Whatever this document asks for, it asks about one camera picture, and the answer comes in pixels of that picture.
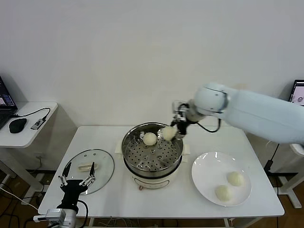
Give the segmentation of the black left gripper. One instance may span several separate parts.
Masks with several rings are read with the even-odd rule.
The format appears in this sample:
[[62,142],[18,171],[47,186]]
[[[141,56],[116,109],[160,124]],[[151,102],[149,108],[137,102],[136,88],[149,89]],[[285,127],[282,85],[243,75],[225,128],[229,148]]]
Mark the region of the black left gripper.
[[80,194],[88,190],[95,181],[95,162],[92,162],[89,175],[83,181],[67,180],[71,164],[72,162],[69,162],[63,169],[62,175],[58,176],[61,181],[60,188],[64,192],[61,209],[78,209],[77,202]]

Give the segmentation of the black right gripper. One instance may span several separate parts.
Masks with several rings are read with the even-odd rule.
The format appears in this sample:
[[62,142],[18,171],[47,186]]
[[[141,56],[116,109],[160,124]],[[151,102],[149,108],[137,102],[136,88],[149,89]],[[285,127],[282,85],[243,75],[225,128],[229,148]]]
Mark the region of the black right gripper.
[[179,133],[176,133],[173,140],[182,140],[187,134],[187,128],[190,125],[190,121],[186,117],[185,112],[179,112],[173,116],[173,120],[170,124],[171,127],[177,125]]

